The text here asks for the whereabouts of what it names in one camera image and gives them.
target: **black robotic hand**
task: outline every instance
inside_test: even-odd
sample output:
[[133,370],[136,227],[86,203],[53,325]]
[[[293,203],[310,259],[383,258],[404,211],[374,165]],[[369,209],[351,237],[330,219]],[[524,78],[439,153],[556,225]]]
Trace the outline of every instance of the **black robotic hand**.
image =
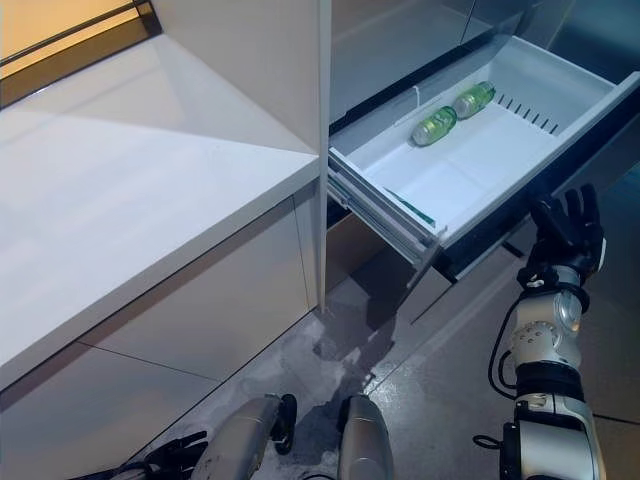
[[604,230],[600,225],[598,201],[593,185],[569,190],[565,194],[567,211],[560,200],[546,195],[531,207],[531,216],[538,227],[527,268],[518,275],[524,288],[544,283],[543,276],[551,266],[563,265],[580,275],[580,283],[602,266],[606,249]]

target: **drawer slide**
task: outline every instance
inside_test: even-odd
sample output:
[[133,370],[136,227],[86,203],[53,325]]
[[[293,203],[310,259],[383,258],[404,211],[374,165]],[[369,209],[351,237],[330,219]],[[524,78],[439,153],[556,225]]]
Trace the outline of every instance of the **drawer slide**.
[[380,235],[414,269],[431,264],[438,237],[425,230],[402,206],[385,196],[349,165],[335,148],[329,149],[329,194]]

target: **white countertop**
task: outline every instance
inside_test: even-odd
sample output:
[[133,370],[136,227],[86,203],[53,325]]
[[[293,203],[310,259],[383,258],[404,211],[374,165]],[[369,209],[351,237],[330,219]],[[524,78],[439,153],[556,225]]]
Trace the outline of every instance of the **white countertop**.
[[165,36],[0,112],[0,390],[318,175]]

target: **drawer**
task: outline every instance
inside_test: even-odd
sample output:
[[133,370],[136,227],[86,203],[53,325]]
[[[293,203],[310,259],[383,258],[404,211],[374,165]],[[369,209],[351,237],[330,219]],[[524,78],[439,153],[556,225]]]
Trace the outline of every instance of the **drawer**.
[[[498,241],[532,195],[553,191],[635,114],[638,72],[614,85],[498,37],[330,138],[329,193],[416,268],[438,247],[469,257]],[[408,142],[419,121],[483,80],[496,87],[484,110],[431,146]]]

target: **green bottle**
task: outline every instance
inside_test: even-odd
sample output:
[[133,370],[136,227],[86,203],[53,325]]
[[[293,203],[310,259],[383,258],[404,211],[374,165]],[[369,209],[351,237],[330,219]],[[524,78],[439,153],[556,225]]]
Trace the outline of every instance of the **green bottle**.
[[449,133],[457,121],[458,117],[453,108],[442,107],[421,121],[413,130],[411,138],[421,147],[431,145]]
[[458,118],[469,118],[486,107],[496,94],[491,82],[480,82],[466,92],[460,94],[453,102],[453,109]]

